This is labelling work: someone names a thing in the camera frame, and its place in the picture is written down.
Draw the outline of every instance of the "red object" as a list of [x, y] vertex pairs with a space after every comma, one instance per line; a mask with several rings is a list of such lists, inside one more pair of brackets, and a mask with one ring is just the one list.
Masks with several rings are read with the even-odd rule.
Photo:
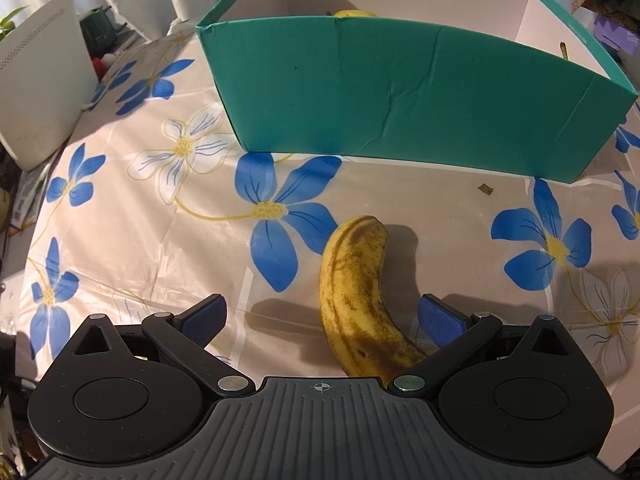
[[106, 67], [102, 64], [102, 60], [99, 57], [94, 57], [91, 60], [91, 63], [94, 66], [95, 75], [98, 76], [98, 81], [101, 81], [104, 75], [107, 73]]

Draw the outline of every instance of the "gray ribbed plate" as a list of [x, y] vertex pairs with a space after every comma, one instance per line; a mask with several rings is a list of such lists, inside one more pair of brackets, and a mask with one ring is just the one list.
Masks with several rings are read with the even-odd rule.
[[269, 378], [220, 400], [181, 447], [101, 468], [51, 458], [33, 480], [611, 480], [591, 458], [549, 468], [495, 462], [463, 447], [428, 404], [374, 379]]

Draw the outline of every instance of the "blue flower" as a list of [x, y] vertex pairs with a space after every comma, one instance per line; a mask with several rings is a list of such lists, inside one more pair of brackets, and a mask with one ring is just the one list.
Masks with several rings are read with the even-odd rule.
[[174, 61], [164, 67], [157, 74], [152, 75], [149, 79], [141, 79], [140, 81], [133, 83], [131, 88], [124, 92], [120, 98], [116, 101], [121, 103], [127, 101], [122, 105], [120, 110], [116, 112], [116, 115], [126, 115], [137, 106], [140, 106], [142, 102], [151, 95], [151, 97], [161, 97], [162, 99], [168, 99], [174, 94], [174, 84], [165, 79], [173, 74], [181, 72], [187, 68], [193, 59], [181, 59]]
[[638, 228], [640, 227], [640, 196], [638, 196], [638, 191], [633, 184], [623, 177], [619, 171], [615, 173], [622, 181], [628, 210], [616, 204], [611, 209], [611, 214], [618, 221], [622, 235], [627, 240], [635, 240], [638, 238]]
[[57, 303], [70, 300], [78, 290], [78, 277], [72, 272], [60, 275], [60, 251], [58, 240], [51, 239], [49, 252], [45, 261], [47, 282], [44, 288], [40, 283], [31, 283], [33, 301], [38, 304], [36, 313], [31, 318], [30, 342], [31, 358], [44, 347], [49, 335], [51, 356], [55, 358], [69, 340], [71, 326], [69, 316]]
[[309, 249], [322, 254], [337, 224], [325, 206], [308, 200], [324, 191], [341, 163], [336, 156], [316, 156], [289, 173], [276, 194], [270, 153], [246, 153], [238, 161], [236, 191], [254, 204], [251, 216], [258, 219], [251, 235], [251, 257], [276, 292], [285, 290], [298, 272], [296, 250], [280, 221], [293, 227]]
[[131, 76], [131, 72], [129, 72], [129, 70], [131, 70], [135, 64], [135, 60], [129, 61], [127, 64], [121, 66], [113, 74], [113, 76], [107, 73], [95, 88], [95, 94], [91, 99], [91, 106], [88, 108], [88, 110], [93, 110], [95, 108], [95, 106], [107, 93], [107, 90], [113, 90], [114, 88], [117, 88], [118, 86], [123, 84], [127, 79], [129, 79], [129, 77]]
[[620, 123], [620, 126], [616, 128], [616, 148], [619, 152], [626, 153], [629, 151], [629, 146], [635, 146], [640, 148], [640, 138], [630, 131], [625, 130], [622, 124], [626, 123], [626, 118]]
[[69, 194], [69, 202], [73, 207], [82, 205], [94, 195], [91, 182], [79, 182], [86, 176], [98, 171], [105, 161], [104, 155], [91, 156], [84, 160], [84, 142], [75, 150], [69, 162], [68, 180], [57, 176], [51, 179], [47, 189], [47, 202], [53, 202]]
[[591, 259], [591, 226], [582, 218], [572, 223], [562, 236], [562, 219], [558, 202], [548, 184], [539, 178], [533, 188], [533, 203], [542, 221], [527, 208], [507, 209], [498, 213], [491, 226], [494, 240], [530, 240], [542, 250], [519, 254], [504, 266], [504, 272], [525, 290], [543, 290], [554, 276], [556, 263], [566, 268], [584, 267]]

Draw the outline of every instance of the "metal screw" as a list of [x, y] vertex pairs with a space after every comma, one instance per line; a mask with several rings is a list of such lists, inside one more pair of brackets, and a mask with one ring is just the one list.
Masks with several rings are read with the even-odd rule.
[[246, 377], [239, 375], [228, 375], [218, 381], [218, 387], [226, 392], [237, 392], [244, 390], [249, 385]]
[[417, 375], [401, 375], [394, 379], [394, 386], [403, 392], [414, 392], [424, 388], [424, 385], [424, 379]]

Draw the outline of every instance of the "green plant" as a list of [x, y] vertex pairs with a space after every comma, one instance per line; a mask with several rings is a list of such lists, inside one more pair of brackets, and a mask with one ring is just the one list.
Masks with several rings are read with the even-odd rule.
[[29, 6], [18, 7], [17, 9], [9, 12], [2, 20], [0, 20], [0, 41], [4, 40], [6, 35], [14, 30], [15, 23], [13, 22], [12, 17], [14, 17], [16, 14], [18, 14], [18, 12], [26, 9], [27, 7]]

